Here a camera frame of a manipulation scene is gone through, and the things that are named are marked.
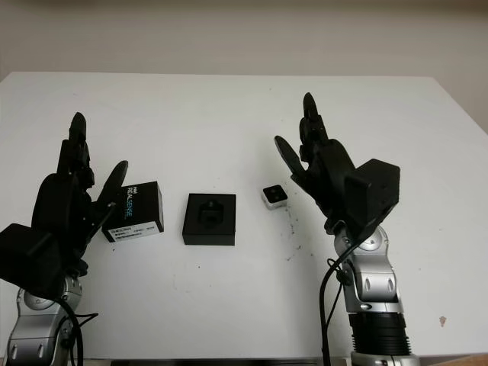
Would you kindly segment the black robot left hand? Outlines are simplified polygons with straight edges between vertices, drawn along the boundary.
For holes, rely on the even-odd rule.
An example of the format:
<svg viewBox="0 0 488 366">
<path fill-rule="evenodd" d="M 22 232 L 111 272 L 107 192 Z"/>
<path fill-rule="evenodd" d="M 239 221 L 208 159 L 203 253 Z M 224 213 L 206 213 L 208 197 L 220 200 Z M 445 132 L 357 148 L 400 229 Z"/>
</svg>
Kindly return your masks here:
<svg viewBox="0 0 488 366">
<path fill-rule="evenodd" d="M 86 139 L 86 119 L 75 113 L 69 136 L 62 141 L 57 169 L 39 188 L 31 226 L 46 231 L 59 243 L 61 266 L 70 275 L 85 276 L 83 255 L 97 231 L 115 212 L 128 161 L 116 164 L 97 200 L 88 190 L 95 184 Z"/>
</svg>

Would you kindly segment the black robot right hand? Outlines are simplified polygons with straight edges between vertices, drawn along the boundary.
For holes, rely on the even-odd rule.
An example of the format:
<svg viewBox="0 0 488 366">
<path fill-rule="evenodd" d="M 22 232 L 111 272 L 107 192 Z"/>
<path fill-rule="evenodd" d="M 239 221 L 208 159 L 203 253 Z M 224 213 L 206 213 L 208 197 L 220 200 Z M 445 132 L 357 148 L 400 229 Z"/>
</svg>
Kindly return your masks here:
<svg viewBox="0 0 488 366">
<path fill-rule="evenodd" d="M 345 176 L 354 170 L 344 146 L 328 137 L 316 102 L 307 92 L 299 123 L 301 145 L 295 152 L 282 136 L 274 143 L 291 171 L 291 179 L 312 199 L 326 217 L 325 230 L 332 235 L 345 218 Z"/>
</svg>

